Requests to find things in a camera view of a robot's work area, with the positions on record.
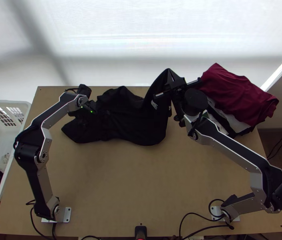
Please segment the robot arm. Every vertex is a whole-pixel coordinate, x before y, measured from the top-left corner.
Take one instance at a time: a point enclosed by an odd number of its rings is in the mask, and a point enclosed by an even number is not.
[[[184,78],[169,70],[166,91],[155,98],[169,94],[181,127],[186,127],[188,136],[203,145],[210,145],[228,156],[250,173],[252,192],[242,197],[231,195],[221,204],[221,213],[230,223],[240,214],[265,210],[279,213],[282,210],[282,170],[272,166],[267,159],[234,139],[221,133],[217,126],[204,117],[208,107],[206,95],[191,88],[200,84],[200,79],[187,84]]]
[[[35,198],[34,212],[37,216],[56,222],[68,222],[71,209],[60,207],[58,197],[53,195],[46,163],[52,137],[49,129],[66,114],[87,108],[95,109],[89,101],[91,89],[80,85],[77,93],[64,92],[59,101],[33,119],[31,125],[21,132],[14,143],[14,157],[26,171]]]

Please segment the cable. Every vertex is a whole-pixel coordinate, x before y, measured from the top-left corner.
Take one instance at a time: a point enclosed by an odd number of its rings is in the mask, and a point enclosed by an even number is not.
[[[183,223],[183,221],[184,221],[184,219],[188,216],[188,215],[196,215],[196,216],[198,216],[198,217],[201,217],[201,218],[203,218],[203,219],[205,219],[205,220],[207,220],[207,221],[210,221],[210,222],[217,222],[217,221],[219,221],[219,220],[221,220],[221,219],[223,219],[224,217],[225,217],[225,214],[221,214],[221,215],[219,215],[219,216],[216,216],[216,215],[213,215],[212,213],[211,213],[211,204],[213,203],[213,202],[215,202],[215,201],[221,201],[221,202],[224,202],[222,199],[218,199],[218,198],[216,198],[216,199],[213,199],[210,203],[209,203],[209,205],[208,205],[208,209],[209,209],[209,213],[212,215],[212,216],[214,216],[214,217],[216,217],[217,219],[208,219],[208,218],[206,218],[206,217],[204,217],[204,216],[202,216],[202,215],[200,215],[200,214],[198,214],[198,213],[195,213],[195,212],[189,212],[189,213],[187,213],[186,215],[184,215],[183,216],[183,218],[182,218],[182,220],[181,220],[181,222],[180,222],[180,225],[179,225],[179,240],[181,239],[181,227],[182,227],[182,223]],[[230,225],[218,225],[218,226],[210,226],[210,227],[219,227],[219,226],[228,226],[229,228],[231,228],[232,226],[230,226]]]
[[[35,199],[33,199],[33,200],[31,200],[31,201],[29,201],[29,202],[27,202],[25,205],[34,205],[34,201],[35,201]]]
[[[216,216],[216,215],[212,214],[212,212],[211,212],[211,204],[214,203],[215,201],[224,202],[222,199],[218,199],[218,198],[213,199],[213,200],[209,203],[209,205],[208,205],[208,210],[209,210],[209,213],[210,213],[212,216],[214,216],[214,217],[216,217],[216,218],[220,218],[220,217],[224,216],[224,214],[221,214],[221,215],[219,215],[219,216]]]
[[[204,231],[204,230],[207,230],[207,229],[211,229],[211,228],[224,228],[224,227],[230,228],[231,230],[234,229],[233,226],[228,225],[228,224],[226,224],[226,225],[214,225],[214,226],[209,226],[209,227],[201,228],[200,230],[195,231],[195,232],[189,234],[188,236],[184,237],[182,240],[185,240],[185,239],[187,239],[187,238],[189,238],[189,237],[192,237],[193,235],[195,235],[195,234],[197,234],[197,233],[199,233],[199,232],[202,232],[202,231]]]
[[[56,224],[57,224],[57,222],[54,222],[54,223],[53,223],[53,226],[52,226],[52,237],[53,237],[53,240],[57,240],[57,239],[56,239],[56,236],[55,236]]]
[[[276,154],[279,152],[280,148],[282,148],[282,144],[280,145],[280,147],[278,148],[278,150],[276,151],[276,153],[275,153],[272,157],[268,158],[268,160],[270,160],[271,158],[273,158],[274,156],[276,156]]]
[[[93,235],[87,235],[87,236],[83,237],[81,240],[86,239],[86,238],[94,238],[94,239],[100,240],[100,238],[93,236]]]
[[[274,149],[276,148],[276,146],[282,141],[282,138],[276,143],[276,145],[272,148],[272,150],[270,151],[270,153],[267,156],[267,159],[269,160],[270,155],[272,154],[272,152],[274,151]]]
[[[259,233],[259,235],[260,235],[261,237],[263,237],[265,240],[269,240],[269,239],[267,239],[263,234]]]
[[[222,217],[220,217],[220,218],[218,218],[218,219],[211,220],[211,219],[208,219],[208,218],[206,218],[206,217],[204,217],[204,216],[201,216],[201,215],[198,214],[198,213],[189,212],[189,213],[187,213],[186,215],[183,216],[183,218],[182,218],[182,220],[181,220],[181,222],[180,222],[180,225],[179,225],[179,239],[181,239],[181,227],[182,227],[182,223],[183,223],[184,219],[186,218],[186,216],[188,216],[188,215],[196,215],[196,216],[199,216],[199,217],[201,217],[201,218],[203,218],[203,219],[205,219],[205,220],[208,220],[208,221],[210,221],[210,222],[217,222],[217,221],[223,219],[224,216],[225,216],[225,215],[223,215]]]
[[[74,93],[77,93],[75,90],[79,90],[81,88],[68,88],[68,89],[65,89],[64,91],[67,92],[67,91],[73,91]]]
[[[45,236],[45,235],[43,235],[42,233],[40,233],[39,230],[37,230],[37,228],[35,227],[34,222],[33,222],[33,216],[32,216],[32,211],[33,211],[33,209],[34,209],[34,208],[31,208],[30,217],[31,217],[31,222],[32,222],[32,226],[33,226],[34,230],[35,230],[38,234],[40,234],[42,237],[44,237],[45,239],[47,239],[47,240],[52,240],[51,238],[48,238],[47,236]]]

